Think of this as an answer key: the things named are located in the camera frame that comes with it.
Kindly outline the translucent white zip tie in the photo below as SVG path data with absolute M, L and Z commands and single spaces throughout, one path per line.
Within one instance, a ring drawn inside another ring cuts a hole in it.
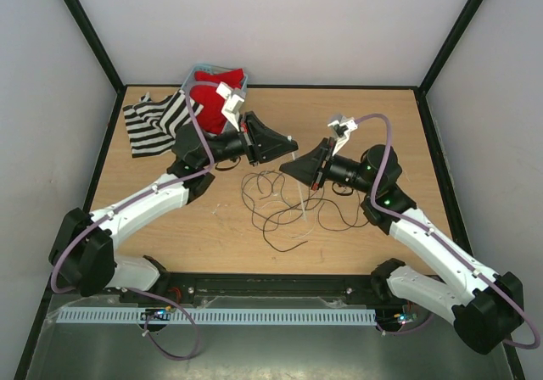
M 293 138 L 292 136 L 288 135 L 287 136 L 287 139 L 292 142 L 293 141 Z M 296 150 L 297 148 L 291 153 L 291 156 L 292 156 L 292 160 L 296 160 L 297 159 L 297 155 L 296 155 Z M 300 199 L 300 208 L 301 208 L 301 214 L 302 214 L 302 220 L 303 221 L 307 221 L 307 215 L 306 215 L 306 210 L 305 210 L 305 197 L 304 197 L 304 194 L 302 193 L 302 184 L 297 181 L 297 188 L 298 188 L 298 192 L 299 192 L 299 199 Z

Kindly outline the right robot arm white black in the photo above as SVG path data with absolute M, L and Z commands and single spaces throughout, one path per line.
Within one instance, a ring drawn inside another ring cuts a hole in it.
M 367 220 L 407 246 L 437 274 L 427 277 L 400 260 L 387 260 L 372 272 L 371 292 L 377 301 L 398 298 L 421 305 L 448 321 L 463 343 L 481 355 L 523 324 L 519 278 L 474 259 L 435 226 L 398 186 L 402 169 L 392 148 L 374 145 L 358 161 L 334 149 L 333 139 L 323 139 L 280 170 L 313 191 L 334 182 L 364 193 L 361 208 Z

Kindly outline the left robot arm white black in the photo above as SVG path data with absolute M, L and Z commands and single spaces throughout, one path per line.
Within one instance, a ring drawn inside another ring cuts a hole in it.
M 171 148 L 175 160 L 155 182 L 102 209 L 87 213 L 75 208 L 64 216 L 49 255 L 51 289 L 89 297 L 106 288 L 123 288 L 150 301 L 164 299 L 170 289 L 164 267 L 150 256 L 118 254 L 122 243 L 202 196 L 215 179 L 216 164 L 241 158 L 252 165 L 265 164 L 297 148 L 292 137 L 265 126 L 252 111 L 216 136 L 194 123 L 182 126 Z

